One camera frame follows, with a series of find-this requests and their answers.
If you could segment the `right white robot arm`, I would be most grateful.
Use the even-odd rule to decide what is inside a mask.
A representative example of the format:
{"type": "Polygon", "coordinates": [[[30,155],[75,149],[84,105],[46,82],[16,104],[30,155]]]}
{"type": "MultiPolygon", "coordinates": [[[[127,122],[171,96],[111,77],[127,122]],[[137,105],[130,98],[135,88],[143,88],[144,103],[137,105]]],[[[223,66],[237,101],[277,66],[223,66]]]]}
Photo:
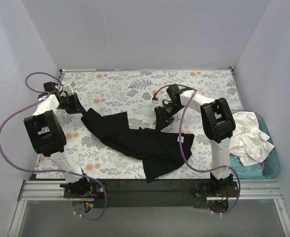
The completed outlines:
{"type": "Polygon", "coordinates": [[[170,84],[161,87],[159,90],[167,88],[170,100],[163,102],[161,106],[154,109],[156,115],[156,130],[162,130],[170,125],[174,118],[173,115],[183,110],[180,126],[178,143],[182,159],[185,164],[196,172],[210,173],[205,191],[210,191],[215,196],[224,195],[228,188],[233,185],[233,168],[230,167],[229,145],[236,124],[231,113],[228,102],[224,98],[212,99],[197,93],[196,89],[179,84],[170,84]],[[185,112],[191,108],[201,114],[203,130],[211,143],[212,163],[215,167],[208,170],[198,170],[193,168],[184,155],[181,142],[181,129],[185,112]]]}

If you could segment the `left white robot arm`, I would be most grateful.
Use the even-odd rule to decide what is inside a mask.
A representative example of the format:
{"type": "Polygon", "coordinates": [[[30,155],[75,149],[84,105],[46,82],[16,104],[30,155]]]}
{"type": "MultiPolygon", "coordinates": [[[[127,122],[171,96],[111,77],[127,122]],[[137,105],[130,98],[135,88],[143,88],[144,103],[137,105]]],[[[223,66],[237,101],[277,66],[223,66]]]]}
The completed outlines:
{"type": "Polygon", "coordinates": [[[57,84],[47,82],[44,92],[38,96],[40,102],[32,116],[24,119],[24,125],[33,149],[37,154],[49,158],[59,170],[64,170],[66,184],[62,188],[74,195],[88,197],[92,193],[92,185],[83,175],[82,168],[66,155],[67,139],[56,117],[57,110],[65,110],[68,114],[82,114],[86,110],[81,105],[71,84],[57,89],[57,84]]]}

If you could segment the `black t shirt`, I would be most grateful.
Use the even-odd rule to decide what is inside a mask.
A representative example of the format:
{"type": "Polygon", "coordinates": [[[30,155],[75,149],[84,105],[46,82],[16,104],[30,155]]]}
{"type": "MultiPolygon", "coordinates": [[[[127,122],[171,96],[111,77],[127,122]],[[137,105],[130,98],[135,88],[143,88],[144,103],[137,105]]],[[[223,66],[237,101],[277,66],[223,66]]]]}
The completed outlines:
{"type": "Polygon", "coordinates": [[[177,133],[151,128],[131,129],[126,112],[102,116],[90,108],[82,114],[81,121],[103,144],[142,160],[148,183],[184,164],[177,133]]]}

